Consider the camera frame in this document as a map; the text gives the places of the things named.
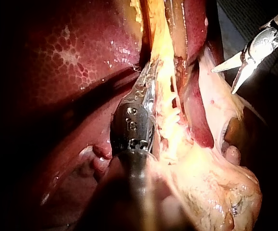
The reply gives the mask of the left arm instrument jaw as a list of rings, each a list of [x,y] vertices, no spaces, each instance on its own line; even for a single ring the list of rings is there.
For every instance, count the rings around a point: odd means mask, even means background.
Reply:
[[[155,79],[159,60],[148,62],[141,71],[135,83],[136,96],[154,96],[155,95]]]

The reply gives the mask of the right arm instrument jaw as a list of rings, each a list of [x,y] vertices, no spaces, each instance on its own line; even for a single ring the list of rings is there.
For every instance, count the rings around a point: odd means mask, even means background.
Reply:
[[[241,67],[238,70],[238,73],[233,81],[232,87],[231,87],[231,94],[235,94],[238,89],[241,87],[241,85],[244,83],[244,81],[249,76],[248,74],[248,63],[243,62]]]
[[[212,73],[219,73],[223,71],[227,71],[230,69],[234,69],[237,67],[241,67],[243,63],[244,53],[240,51],[239,53],[235,54],[228,60],[224,61],[223,63],[217,65],[213,69],[211,69]]]

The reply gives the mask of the right arm instrument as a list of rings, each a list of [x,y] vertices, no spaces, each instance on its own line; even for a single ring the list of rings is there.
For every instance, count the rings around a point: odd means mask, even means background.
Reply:
[[[246,45],[241,61],[246,64],[259,64],[278,48],[278,26],[265,26]]]

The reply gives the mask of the left arm instrument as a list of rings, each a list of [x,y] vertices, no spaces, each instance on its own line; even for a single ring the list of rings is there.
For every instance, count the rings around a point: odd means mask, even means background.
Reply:
[[[117,106],[110,125],[113,156],[130,149],[151,151],[155,122],[151,115],[154,97],[150,90],[136,84]]]

